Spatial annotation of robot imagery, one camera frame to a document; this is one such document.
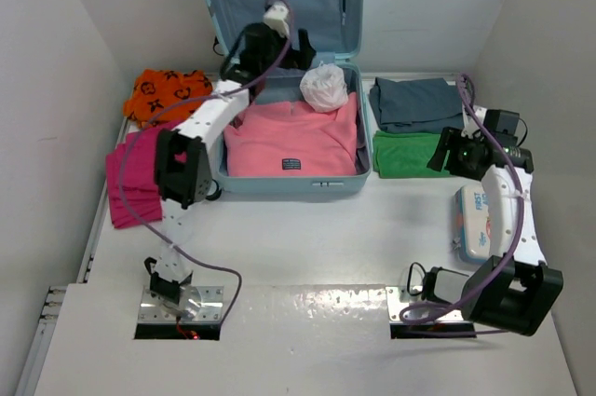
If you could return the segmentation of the white plastic bag bundle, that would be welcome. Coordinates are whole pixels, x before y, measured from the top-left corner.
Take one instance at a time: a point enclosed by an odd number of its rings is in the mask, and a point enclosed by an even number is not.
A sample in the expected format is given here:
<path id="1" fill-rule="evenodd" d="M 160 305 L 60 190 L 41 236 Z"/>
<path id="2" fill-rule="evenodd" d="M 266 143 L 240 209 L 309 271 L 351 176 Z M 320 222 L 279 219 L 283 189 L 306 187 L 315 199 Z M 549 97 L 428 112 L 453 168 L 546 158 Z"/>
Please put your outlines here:
<path id="1" fill-rule="evenodd" d="M 344 71 L 335 64 L 323 64 L 308 70 L 301 82 L 304 100 L 317 113 L 329 113 L 348 102 Z"/>

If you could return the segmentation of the grey-blue garment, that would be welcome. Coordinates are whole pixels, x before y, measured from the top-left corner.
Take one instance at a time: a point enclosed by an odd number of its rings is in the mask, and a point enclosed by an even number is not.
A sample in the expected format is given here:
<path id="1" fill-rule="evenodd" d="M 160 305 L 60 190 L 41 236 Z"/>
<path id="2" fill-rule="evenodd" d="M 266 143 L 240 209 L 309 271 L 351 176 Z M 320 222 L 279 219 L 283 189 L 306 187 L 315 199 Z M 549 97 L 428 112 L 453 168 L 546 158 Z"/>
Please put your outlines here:
<path id="1" fill-rule="evenodd" d="M 377 77 L 369 102 L 384 132 L 441 134 L 444 128 L 464 127 L 457 89 L 443 78 L 392 81 Z"/>

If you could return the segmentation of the green towel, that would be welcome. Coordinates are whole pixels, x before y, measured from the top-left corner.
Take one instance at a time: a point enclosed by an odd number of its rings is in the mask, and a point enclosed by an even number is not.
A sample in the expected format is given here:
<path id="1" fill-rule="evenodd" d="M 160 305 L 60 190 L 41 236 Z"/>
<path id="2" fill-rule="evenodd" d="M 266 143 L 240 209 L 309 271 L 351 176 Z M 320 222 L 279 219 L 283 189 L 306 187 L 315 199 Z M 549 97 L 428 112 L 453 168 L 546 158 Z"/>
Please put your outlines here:
<path id="1" fill-rule="evenodd" d="M 449 177 L 448 171 L 434 171 L 427 166 L 439 139 L 439 134 L 393 134 L 378 130 L 372 138 L 373 170 L 381 179 Z"/>

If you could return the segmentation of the white first aid case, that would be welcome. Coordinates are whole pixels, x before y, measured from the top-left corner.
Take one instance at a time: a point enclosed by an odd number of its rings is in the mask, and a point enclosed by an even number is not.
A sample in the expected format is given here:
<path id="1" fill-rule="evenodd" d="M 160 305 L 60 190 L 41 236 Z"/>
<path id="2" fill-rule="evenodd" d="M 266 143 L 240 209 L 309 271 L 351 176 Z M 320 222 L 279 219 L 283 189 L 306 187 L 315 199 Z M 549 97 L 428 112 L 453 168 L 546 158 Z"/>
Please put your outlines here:
<path id="1" fill-rule="evenodd" d="M 481 264 L 490 253 L 488 198 L 480 184 L 466 184 L 454 194 L 453 246 L 460 259 Z"/>

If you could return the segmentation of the pink sweatshirt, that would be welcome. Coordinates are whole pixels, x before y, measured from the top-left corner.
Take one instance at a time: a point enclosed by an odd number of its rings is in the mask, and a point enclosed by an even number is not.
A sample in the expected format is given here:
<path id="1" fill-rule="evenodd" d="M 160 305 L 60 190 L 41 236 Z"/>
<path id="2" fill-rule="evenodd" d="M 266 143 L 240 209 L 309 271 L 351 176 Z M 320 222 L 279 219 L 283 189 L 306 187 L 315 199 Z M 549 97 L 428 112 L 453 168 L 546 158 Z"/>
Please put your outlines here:
<path id="1" fill-rule="evenodd" d="M 232 177 L 349 176 L 357 173 L 357 94 L 329 113 L 306 102 L 253 104 L 223 132 Z"/>

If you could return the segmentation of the orange patterned fleece cloth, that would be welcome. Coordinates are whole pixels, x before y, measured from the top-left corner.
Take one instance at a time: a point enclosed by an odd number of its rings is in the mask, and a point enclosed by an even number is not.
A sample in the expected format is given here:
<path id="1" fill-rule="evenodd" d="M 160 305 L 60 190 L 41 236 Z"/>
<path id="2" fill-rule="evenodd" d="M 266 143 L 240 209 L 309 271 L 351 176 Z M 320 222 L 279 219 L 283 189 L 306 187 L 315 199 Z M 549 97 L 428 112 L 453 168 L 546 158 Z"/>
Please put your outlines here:
<path id="1" fill-rule="evenodd" d="M 208 96 L 212 91 L 211 81 L 200 70 L 184 73 L 145 69 L 135 79 L 122 112 L 126 119 L 142 128 L 166 107 L 191 98 Z"/>

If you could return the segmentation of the magenta cloth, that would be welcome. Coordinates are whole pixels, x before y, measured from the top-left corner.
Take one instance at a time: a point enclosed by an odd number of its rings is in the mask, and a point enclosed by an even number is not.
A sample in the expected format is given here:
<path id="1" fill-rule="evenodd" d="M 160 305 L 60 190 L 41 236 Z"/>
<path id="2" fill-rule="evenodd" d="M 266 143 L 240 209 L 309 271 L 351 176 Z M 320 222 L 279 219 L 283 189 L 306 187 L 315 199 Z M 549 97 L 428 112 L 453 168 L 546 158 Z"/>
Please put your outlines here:
<path id="1" fill-rule="evenodd" d="M 129 206 L 148 222 L 159 221 L 162 218 L 160 197 L 154 182 L 156 139 L 159 132 L 159 128 L 142 132 L 129 153 L 122 181 L 122 189 Z M 113 226 L 119 229 L 140 224 L 126 208 L 119 193 L 120 167 L 135 136 L 135 133 L 130 133 L 105 159 L 111 221 Z"/>

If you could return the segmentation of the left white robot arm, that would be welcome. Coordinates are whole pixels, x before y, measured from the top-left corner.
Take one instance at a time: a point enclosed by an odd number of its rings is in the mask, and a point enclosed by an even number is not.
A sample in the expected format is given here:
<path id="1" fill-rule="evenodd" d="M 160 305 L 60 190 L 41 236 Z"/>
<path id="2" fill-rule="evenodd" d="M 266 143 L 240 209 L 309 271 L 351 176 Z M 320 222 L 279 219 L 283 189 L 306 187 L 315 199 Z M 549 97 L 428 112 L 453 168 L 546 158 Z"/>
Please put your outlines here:
<path id="1" fill-rule="evenodd" d="M 193 272 L 185 267 L 181 248 L 186 234 L 184 218 L 210 196 L 213 183 L 209 151 L 235 118 L 264 89 L 275 69 L 306 71 L 317 54 L 306 29 L 297 30 L 298 48 L 291 33 L 273 23 L 245 26 L 220 67 L 214 96 L 183 123 L 157 135 L 155 182 L 161 197 L 164 246 L 151 265 L 150 290 L 178 304 Z"/>

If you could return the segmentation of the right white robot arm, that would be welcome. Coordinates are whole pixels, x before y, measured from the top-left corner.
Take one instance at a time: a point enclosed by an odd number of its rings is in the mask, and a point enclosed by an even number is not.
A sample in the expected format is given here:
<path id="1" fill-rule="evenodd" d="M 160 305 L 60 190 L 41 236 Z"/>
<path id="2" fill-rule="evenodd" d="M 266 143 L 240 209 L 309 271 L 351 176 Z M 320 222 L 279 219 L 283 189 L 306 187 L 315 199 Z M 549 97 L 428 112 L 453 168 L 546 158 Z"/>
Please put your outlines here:
<path id="1" fill-rule="evenodd" d="M 520 147 L 515 112 L 478 107 L 463 129 L 442 131 L 427 165 L 476 180 L 491 224 L 488 258 L 451 303 L 467 321 L 533 335 L 562 292 L 563 275 L 548 266 L 535 233 L 534 162 Z"/>

